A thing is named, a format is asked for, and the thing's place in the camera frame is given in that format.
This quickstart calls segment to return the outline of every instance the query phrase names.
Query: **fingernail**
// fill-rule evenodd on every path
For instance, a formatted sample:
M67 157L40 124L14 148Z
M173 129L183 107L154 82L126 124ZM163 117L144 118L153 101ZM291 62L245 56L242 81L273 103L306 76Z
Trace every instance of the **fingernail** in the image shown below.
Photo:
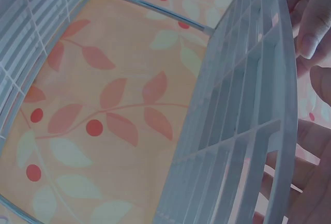
M311 59L314 55L315 50L319 44L319 40L310 34L306 34L301 42L299 53L301 56L305 57L306 59Z

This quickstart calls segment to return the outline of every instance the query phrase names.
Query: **white plastic grille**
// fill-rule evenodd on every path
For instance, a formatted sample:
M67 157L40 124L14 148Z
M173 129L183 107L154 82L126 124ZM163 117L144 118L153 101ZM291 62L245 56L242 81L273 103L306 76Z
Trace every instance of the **white plastic grille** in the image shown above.
M0 0L0 154L54 45L88 0Z
M286 0L233 0L208 43L153 223L251 223L271 151L278 157L264 223L281 223L296 103Z

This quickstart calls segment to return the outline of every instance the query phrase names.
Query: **white leaf print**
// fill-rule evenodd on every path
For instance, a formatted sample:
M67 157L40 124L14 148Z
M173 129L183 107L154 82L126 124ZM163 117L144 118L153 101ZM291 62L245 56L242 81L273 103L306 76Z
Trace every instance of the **white leaf print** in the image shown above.
M57 160L72 167L87 167L92 161L87 158L75 143L68 139L51 139L51 150Z
M32 200L33 210L38 220L49 224L55 214L57 203L52 188L46 185L40 188Z
M180 51L180 60L195 75L195 77L198 77L201 60L193 50L183 47Z
M88 178L77 175L67 174L62 175L56 179L61 190L70 197L87 198L87 199L101 199L101 193L97 186L95 186Z
M313 111L314 108L316 107L316 98L317 97L316 97L316 93L313 90L313 88L311 87L311 85L309 84L309 85L307 85L307 87L308 87L307 92L308 92L309 101L310 101L310 103L312 105L311 111Z
M22 135L17 145L16 161L19 168L23 168L35 149L35 134L30 129Z
M182 35L184 38L186 38L190 42L193 42L195 44L199 44L199 45L204 46L204 47L207 46L206 41L204 41L202 38L200 38L199 36L197 36L193 33L181 32L180 35Z
M304 118L308 116L307 112L307 99L299 100L299 117Z
M159 31L153 42L150 44L152 50L164 50L173 46L178 39L178 33L173 30Z
M191 18L194 21L198 20L198 18L200 17L200 8L196 3L190 0L183 0L182 7L187 13L189 18Z
M214 3L219 8L227 8L232 0L215 0Z
M117 224L132 208L125 201L109 201L96 207L91 215L91 224Z
M326 122L330 121L330 106L325 102L321 106L321 115Z
M152 11L152 10L149 10L147 12L146 17L151 20L164 20L167 18L165 15Z
M208 26L214 28L220 19L221 14L216 8L213 7L206 11L206 23Z

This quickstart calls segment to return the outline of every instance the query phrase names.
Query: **leaf pattern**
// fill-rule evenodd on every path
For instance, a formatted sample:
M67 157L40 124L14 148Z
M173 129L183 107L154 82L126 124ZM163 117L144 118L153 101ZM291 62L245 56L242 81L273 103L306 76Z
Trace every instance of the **leaf pattern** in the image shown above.
M144 119L146 123L169 140L173 138L173 131L170 122L160 111L146 107L144 109Z
M51 139L50 145L54 157L66 166L82 168L92 164L77 145L68 139Z
M298 110L300 114L300 118L305 118L308 116L308 111L307 111L307 99L300 99L298 103Z
M62 175L56 179L61 190L70 197L79 199L101 199L102 195L87 177L77 174Z
M89 20L78 20L78 21L72 22L70 24L70 26L68 26L66 31L62 34L62 38L68 38L68 37L75 35L89 23L90 23Z
M131 121L119 114L107 113L107 126L110 132L133 146L137 146L138 130Z
M219 8L226 9L230 5L231 1L232 0L215 0L214 4Z
M57 203L52 188L46 185L40 188L34 195L32 207L38 220L49 224L54 217Z
M159 100L168 87L167 76L164 71L158 73L150 79L143 88L143 98L145 103L154 103Z
M96 207L91 215L91 224L118 224L133 205L129 202L108 201Z
M214 28L221 19L221 14L216 8L210 8L206 11L206 23Z
M64 45L61 41L56 43L51 53L47 57L48 65L55 71L59 72L60 65L64 55Z
M151 20L165 20L167 17L158 12L149 10L146 14L146 18L151 19Z
M195 35L193 33L189 32L181 32L180 35L182 35L184 38L186 38L188 41L198 44L200 46L207 46L207 42L204 41L202 38L200 38L198 35Z
M31 86L29 91L26 93L26 96L24 98L24 102L39 102L46 99L45 94L41 89L39 89L36 86Z
M35 134L32 129L25 132L19 140L16 151L16 162L19 168L23 168L35 150Z
M178 33L173 30L159 31L149 45L152 50L165 50L173 46L178 39Z
M100 70L111 70L115 65L97 47L82 47L82 53L86 62L93 68Z
M183 47L180 51L180 60L195 75L195 77L198 77L201 60L193 50Z
M80 104L69 104L57 110L48 123L48 133L65 132L81 111Z
M191 0L183 0L182 7L187 13L188 17L196 21L200 17L200 8L197 3L192 2Z
M321 103L321 115L326 122L330 121L330 106L325 102Z
M109 109L119 104L126 81L126 78L119 78L106 85L100 94L100 106L103 109Z

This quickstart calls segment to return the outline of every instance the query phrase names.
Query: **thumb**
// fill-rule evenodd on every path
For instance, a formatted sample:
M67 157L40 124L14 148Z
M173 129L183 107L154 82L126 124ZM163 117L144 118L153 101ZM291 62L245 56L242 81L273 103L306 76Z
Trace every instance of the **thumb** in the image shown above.
M317 45L331 27L331 1L310 0L305 9L297 39L300 55L311 59Z
M318 96L331 106L331 68L312 67L310 81Z

